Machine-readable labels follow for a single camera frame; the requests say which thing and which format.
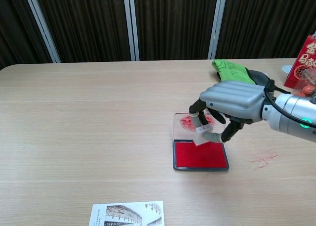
red bag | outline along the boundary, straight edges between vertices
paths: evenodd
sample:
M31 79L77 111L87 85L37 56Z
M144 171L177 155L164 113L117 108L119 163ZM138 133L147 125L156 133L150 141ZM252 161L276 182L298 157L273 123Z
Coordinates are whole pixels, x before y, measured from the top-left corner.
M316 68L316 37L308 36L291 72L288 74L284 86L294 88L301 79L305 69Z

robotic hand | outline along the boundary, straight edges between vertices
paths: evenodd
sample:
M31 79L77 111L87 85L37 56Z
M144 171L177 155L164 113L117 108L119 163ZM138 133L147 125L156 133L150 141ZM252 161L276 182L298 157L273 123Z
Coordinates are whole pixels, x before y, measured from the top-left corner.
M275 90L282 94L271 96ZM202 137L212 142L226 142L244 124L268 121L271 129L316 142L316 95L313 98L289 94L269 80L259 86L238 81L222 81L202 92L199 100L189 109L196 128L207 125L204 109L220 123L230 119L225 130L219 133L205 132Z

red ink pad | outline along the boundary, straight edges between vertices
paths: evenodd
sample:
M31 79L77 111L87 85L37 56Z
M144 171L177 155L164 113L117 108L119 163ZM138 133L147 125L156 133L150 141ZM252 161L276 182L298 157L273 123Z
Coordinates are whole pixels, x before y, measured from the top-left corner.
M185 171L226 171L229 164L222 143L207 142L196 146L192 140L175 139L173 168Z

dark curtain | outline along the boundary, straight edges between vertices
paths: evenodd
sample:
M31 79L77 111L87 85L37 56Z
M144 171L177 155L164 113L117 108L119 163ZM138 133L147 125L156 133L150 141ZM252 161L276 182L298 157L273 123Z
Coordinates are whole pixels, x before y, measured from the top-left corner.
M207 59L216 0L135 0L141 60Z
M0 70L12 64L51 63L27 0L0 0Z
M131 60L124 0L38 0L62 62Z
M226 0L216 58L296 57L316 30L316 0Z

light wood tabletop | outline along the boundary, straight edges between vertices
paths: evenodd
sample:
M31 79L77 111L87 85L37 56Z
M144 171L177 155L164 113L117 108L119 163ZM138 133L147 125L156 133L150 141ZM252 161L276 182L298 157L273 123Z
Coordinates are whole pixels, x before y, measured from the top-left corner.
M235 60L282 87L294 59ZM87 226L92 204L164 202L166 226L316 225L316 145L245 125L227 172L172 168L173 115L219 82L210 60L0 71L0 225Z

